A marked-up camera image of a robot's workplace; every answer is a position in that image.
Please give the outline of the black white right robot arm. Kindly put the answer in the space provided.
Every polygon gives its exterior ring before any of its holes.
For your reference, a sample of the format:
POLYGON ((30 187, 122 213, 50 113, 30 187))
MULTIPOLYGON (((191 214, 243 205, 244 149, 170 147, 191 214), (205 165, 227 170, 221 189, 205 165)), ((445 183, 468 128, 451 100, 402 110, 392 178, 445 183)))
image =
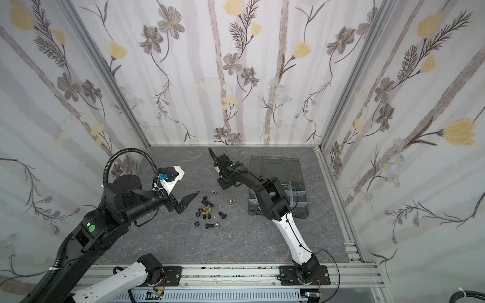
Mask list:
POLYGON ((304 242, 295 224, 289 198, 280 181, 275 177, 266 178, 253 173, 243 163, 232 162, 225 154, 217 156, 210 147, 208 152, 219 174, 217 182, 223 190, 245 185, 255 192, 263 216, 277 226, 289 247, 297 281, 301 284, 310 284, 317 274, 320 263, 315 253, 304 242))

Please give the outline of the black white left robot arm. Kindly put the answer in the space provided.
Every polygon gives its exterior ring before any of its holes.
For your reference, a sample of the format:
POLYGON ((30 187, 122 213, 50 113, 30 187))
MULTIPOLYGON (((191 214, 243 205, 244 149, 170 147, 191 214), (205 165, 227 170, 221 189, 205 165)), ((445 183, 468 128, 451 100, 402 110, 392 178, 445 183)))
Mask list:
POLYGON ((197 195, 194 192, 178 201, 165 189, 145 191, 137 175, 123 175, 104 185, 99 206, 63 240, 53 266, 23 301, 64 302, 91 266, 128 233, 131 224, 162 206, 181 214, 197 195))

